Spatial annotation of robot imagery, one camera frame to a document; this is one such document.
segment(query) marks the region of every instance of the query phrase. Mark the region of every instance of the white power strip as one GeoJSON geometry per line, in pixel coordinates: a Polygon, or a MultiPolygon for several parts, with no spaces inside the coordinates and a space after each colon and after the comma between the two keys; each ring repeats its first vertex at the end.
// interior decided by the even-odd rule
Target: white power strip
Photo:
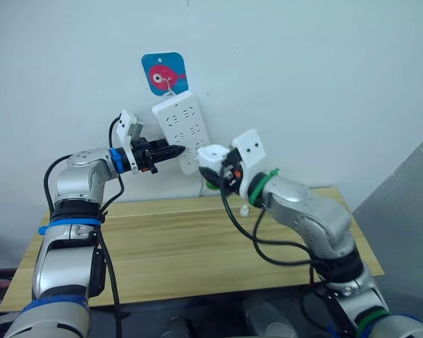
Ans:
{"type": "Polygon", "coordinates": [[[157,104],[152,112],[166,141],[185,147],[185,151],[178,157],[180,167],[185,175],[193,174],[199,167],[197,150],[210,144],[196,96],[187,90],[157,104]]]}

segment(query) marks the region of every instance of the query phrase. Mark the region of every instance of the silver robotic arm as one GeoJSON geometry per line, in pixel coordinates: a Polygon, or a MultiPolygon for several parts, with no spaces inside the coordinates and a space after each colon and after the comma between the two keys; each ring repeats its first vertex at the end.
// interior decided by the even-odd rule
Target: silver robotic arm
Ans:
{"type": "Polygon", "coordinates": [[[6,338],[87,337],[87,301],[103,291],[105,282],[105,255],[97,239],[104,222],[105,183],[128,171],[156,173],[155,163],[185,149],[140,137],[142,121],[128,111],[122,112],[117,128],[121,148],[73,154],[59,175],[50,223],[39,229],[44,240],[33,275],[33,301],[6,338]]]}
{"type": "Polygon", "coordinates": [[[269,171],[255,130],[235,138],[231,150],[199,149],[200,171],[220,187],[264,208],[274,220],[295,230],[312,252],[323,287],[322,298],[339,330],[349,337],[423,338],[423,324],[391,315],[350,231],[351,215],[337,201],[319,196],[269,171]]]}

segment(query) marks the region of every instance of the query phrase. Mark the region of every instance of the white wall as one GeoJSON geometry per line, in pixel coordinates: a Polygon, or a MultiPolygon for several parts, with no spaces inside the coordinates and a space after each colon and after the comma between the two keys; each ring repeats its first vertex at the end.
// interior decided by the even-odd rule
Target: white wall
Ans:
{"type": "MultiPolygon", "coordinates": [[[[213,142],[256,127],[283,175],[352,209],[423,140],[423,1],[0,0],[0,267],[37,229],[55,158],[106,146],[123,107],[161,136],[140,65],[155,51],[183,55],[213,142]]],[[[126,174],[121,200],[197,194],[159,168],[126,174]]]]}

